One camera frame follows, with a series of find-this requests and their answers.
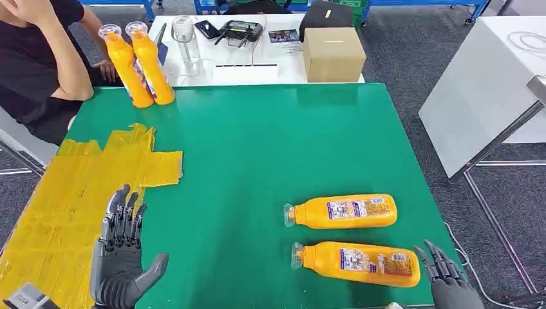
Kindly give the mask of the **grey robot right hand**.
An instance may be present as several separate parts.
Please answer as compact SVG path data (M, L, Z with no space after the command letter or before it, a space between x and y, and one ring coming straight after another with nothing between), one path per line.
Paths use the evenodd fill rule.
M484 309L478 292L455 262L429 240L425 239L424 244L427 252L418 246L414 251L431 284L435 308Z

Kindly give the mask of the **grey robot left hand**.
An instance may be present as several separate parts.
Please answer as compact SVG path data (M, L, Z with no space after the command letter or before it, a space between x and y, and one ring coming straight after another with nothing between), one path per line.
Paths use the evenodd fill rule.
M169 254L158 253L142 268L142 225L146 203L133 214L138 193L125 184L106 204L92 253L89 290L93 308L134 308L167 270Z

